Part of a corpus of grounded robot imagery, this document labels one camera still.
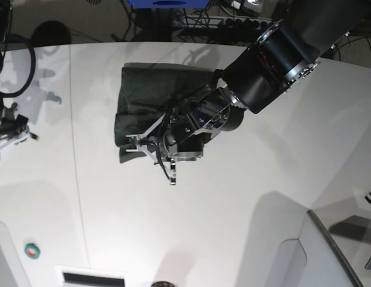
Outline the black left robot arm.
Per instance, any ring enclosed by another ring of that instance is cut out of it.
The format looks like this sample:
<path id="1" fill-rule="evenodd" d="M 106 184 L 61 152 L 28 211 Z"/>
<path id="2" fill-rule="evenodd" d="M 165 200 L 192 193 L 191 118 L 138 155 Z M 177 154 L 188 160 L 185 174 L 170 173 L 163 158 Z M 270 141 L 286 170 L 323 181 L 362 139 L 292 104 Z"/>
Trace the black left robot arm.
<path id="1" fill-rule="evenodd" d="M 318 58 L 371 13 L 371 1 L 292 1 L 228 67 L 216 70 L 163 117 L 156 136 L 156 158 L 197 158 L 204 134 L 234 130 L 244 111 L 258 114 L 307 76 Z"/>

